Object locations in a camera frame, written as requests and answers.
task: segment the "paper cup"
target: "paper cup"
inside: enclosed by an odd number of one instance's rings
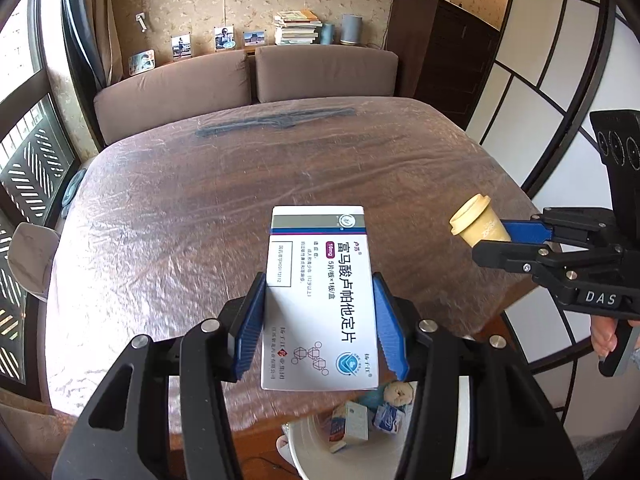
[[[477,194],[451,217],[451,234],[460,235],[471,247],[480,240],[511,242],[511,237],[489,205],[488,196]]]

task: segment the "cup lid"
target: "cup lid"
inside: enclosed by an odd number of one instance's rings
[[[451,234],[457,235],[469,227],[491,202],[488,196],[480,193],[467,200],[464,205],[451,217]]]

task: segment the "dark wooden cabinet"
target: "dark wooden cabinet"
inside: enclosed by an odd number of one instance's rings
[[[430,104],[466,128],[499,36],[445,0],[393,0],[385,49],[399,57],[396,96]]]

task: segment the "sofa cushion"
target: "sofa cushion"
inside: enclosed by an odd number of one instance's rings
[[[94,98],[107,144],[156,126],[251,104],[242,50],[183,59],[105,88]]]
[[[398,56],[345,45],[273,45],[255,51],[261,103],[311,97],[392,96]]]

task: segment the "blue gripper pad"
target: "blue gripper pad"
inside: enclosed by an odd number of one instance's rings
[[[376,309],[376,331],[385,353],[386,364],[399,381],[409,373],[404,336],[396,320],[396,314],[385,294],[385,288],[376,276],[373,277],[373,302]]]
[[[511,241],[517,244],[543,244],[551,240],[553,232],[542,222],[533,220],[504,220],[504,228],[509,233]]]
[[[260,332],[262,332],[262,319],[264,317],[264,293],[267,287],[266,275],[262,275],[259,282],[251,286],[249,295],[251,303],[244,316],[244,321],[236,336],[236,358],[234,360],[234,373],[238,380],[251,366],[254,358],[255,347],[258,345]]]

